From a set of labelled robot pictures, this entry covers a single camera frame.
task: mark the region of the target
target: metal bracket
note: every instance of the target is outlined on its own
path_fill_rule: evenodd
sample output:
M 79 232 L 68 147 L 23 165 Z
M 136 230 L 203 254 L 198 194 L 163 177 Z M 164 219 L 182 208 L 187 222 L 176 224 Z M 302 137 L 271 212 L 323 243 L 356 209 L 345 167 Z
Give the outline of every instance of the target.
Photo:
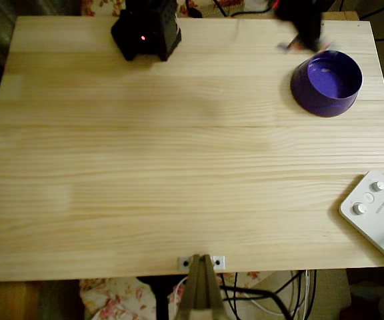
M 179 271 L 189 271 L 192 263 L 191 257 L 179 257 L 177 259 L 177 269 Z M 224 255 L 212 255 L 210 256 L 211 263 L 213 264 L 214 270 L 225 270 L 226 269 L 226 257 Z

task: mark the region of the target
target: table leg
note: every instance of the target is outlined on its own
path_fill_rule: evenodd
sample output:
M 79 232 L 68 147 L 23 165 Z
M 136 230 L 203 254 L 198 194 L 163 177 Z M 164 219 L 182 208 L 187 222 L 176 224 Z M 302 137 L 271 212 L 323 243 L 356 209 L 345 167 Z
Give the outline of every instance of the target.
M 38 319 L 41 282 L 1 282 L 0 320 Z

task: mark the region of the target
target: white controller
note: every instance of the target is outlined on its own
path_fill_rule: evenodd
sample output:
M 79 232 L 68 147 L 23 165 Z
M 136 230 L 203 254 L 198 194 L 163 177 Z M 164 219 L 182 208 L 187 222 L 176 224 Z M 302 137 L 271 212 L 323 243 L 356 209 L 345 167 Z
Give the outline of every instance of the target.
M 339 211 L 384 254 L 384 175 L 368 172 Z

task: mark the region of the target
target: metal clamp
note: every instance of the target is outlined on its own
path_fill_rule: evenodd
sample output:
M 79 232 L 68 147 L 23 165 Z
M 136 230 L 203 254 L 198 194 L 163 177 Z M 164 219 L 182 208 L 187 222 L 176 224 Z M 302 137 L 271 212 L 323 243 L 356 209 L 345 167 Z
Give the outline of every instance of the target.
M 179 271 L 189 271 L 192 264 L 192 257 L 179 257 L 177 260 L 177 269 Z M 226 257 L 224 255 L 212 255 L 210 256 L 213 269 L 216 271 L 226 269 Z
M 229 320 L 214 272 L 215 267 L 222 265 L 221 258 L 224 266 L 225 257 L 223 256 L 194 255 L 179 258 L 179 261 L 188 262 L 187 265 L 182 266 L 190 266 L 190 271 L 175 320 Z

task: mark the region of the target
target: black device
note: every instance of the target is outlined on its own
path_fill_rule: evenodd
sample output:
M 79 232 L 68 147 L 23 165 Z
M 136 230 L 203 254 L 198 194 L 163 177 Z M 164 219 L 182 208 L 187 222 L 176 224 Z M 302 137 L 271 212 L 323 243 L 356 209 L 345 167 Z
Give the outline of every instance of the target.
M 126 0 L 125 5 L 111 29 L 125 60 L 138 53 L 168 60 L 181 41 L 176 0 Z

